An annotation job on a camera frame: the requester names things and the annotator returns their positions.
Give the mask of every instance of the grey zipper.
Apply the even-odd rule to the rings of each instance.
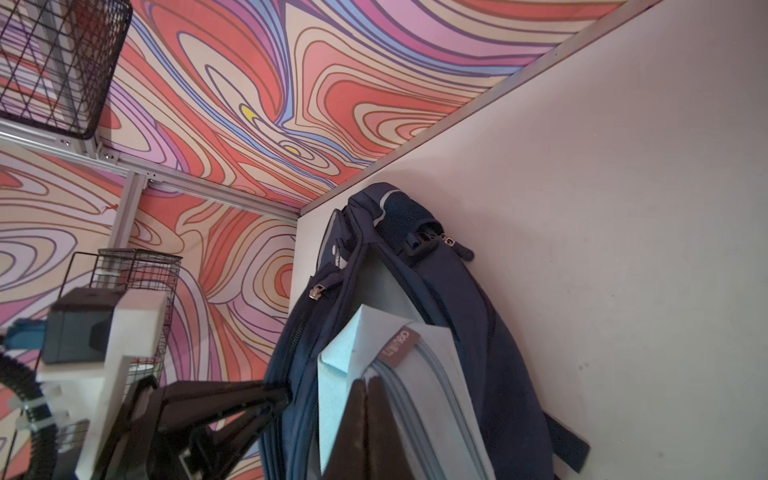
[[[393,413],[399,417],[399,424],[405,430],[406,437],[415,450],[415,456],[419,460],[427,480],[445,480],[445,473],[437,459],[435,448],[429,441],[424,424],[415,405],[413,405],[408,390],[402,384],[402,380],[394,370],[380,360],[374,360],[371,367],[382,377],[387,386]]]
[[[422,356],[422,358],[427,362],[427,365],[429,365],[429,368],[432,369],[432,371],[435,373],[435,376],[437,376],[437,380],[440,382],[440,385],[442,386],[442,391],[445,393],[445,397],[448,400],[449,405],[451,406],[451,411],[453,412],[453,416],[456,419],[456,424],[458,425],[459,431],[462,433],[462,438],[464,439],[464,443],[467,445],[467,450],[469,451],[469,456],[472,457],[472,462],[475,463],[475,469],[478,471],[478,477],[482,480],[488,480],[488,475],[485,471],[485,467],[482,464],[482,460],[480,459],[480,452],[478,451],[477,444],[475,443],[475,438],[472,436],[472,434],[469,431],[469,426],[467,425],[467,419],[464,417],[464,414],[462,413],[462,407],[458,403],[458,399],[456,398],[456,392],[453,389],[453,385],[451,384],[451,380],[448,378],[448,374],[445,373],[445,370],[442,368],[442,364],[440,363],[440,360],[438,360],[435,353],[432,351],[431,348],[429,348],[429,345],[427,345],[423,340],[419,340],[416,343],[416,351],[419,352],[419,355]]]

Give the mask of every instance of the yellow spot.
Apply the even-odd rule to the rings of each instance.
[[[249,123],[253,123],[253,119],[259,117],[255,111],[251,110],[250,107],[245,104],[240,106],[240,112],[245,116]]]

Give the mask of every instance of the navy blue backpack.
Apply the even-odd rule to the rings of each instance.
[[[558,454],[569,465],[581,467],[588,446],[542,412],[515,341],[465,267],[474,256],[390,184],[373,184],[333,212],[316,274],[287,320],[264,379],[289,385],[293,397],[260,440],[267,480],[319,478],[313,472],[319,468],[317,356],[360,303],[375,303],[376,294],[392,286],[403,300],[388,300],[396,305],[391,313],[412,310],[453,332],[497,478],[551,480],[553,444],[565,450]]]

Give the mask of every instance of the patterned wall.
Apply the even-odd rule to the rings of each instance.
[[[624,0],[134,0],[120,151],[309,203]]]
[[[44,316],[72,252],[106,247],[123,184],[29,151],[0,153],[0,326]],[[295,234],[288,223],[208,200],[144,192],[132,246],[184,257],[164,382],[263,377],[287,315]],[[86,283],[90,267],[76,263],[69,286]],[[17,415],[8,410],[10,395],[0,387],[0,468]],[[26,469],[26,440],[17,440],[9,474]],[[254,449],[233,478],[260,477]]]

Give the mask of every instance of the brown label tag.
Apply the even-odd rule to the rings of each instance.
[[[418,333],[404,326],[384,345],[376,358],[389,365],[390,368],[397,368],[397,365],[400,365],[408,352],[416,346],[419,337]]]

